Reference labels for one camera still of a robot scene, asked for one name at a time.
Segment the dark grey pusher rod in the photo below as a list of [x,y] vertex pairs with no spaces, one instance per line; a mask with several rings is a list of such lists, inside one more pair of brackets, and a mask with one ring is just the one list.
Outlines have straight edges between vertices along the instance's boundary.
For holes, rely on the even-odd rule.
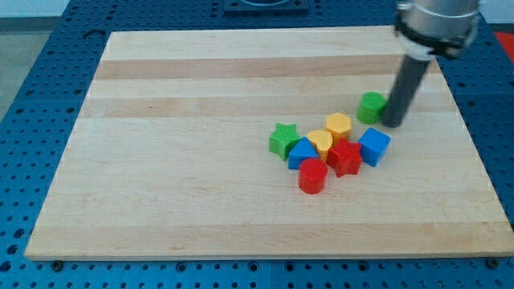
[[419,60],[405,55],[383,113],[381,123],[388,128],[398,128],[408,112],[430,60]]

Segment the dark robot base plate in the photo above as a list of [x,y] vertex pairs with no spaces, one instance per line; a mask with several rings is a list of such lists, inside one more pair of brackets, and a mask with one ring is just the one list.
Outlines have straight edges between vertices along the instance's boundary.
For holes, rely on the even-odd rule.
[[305,13],[309,3],[308,0],[224,0],[222,9],[225,15]]

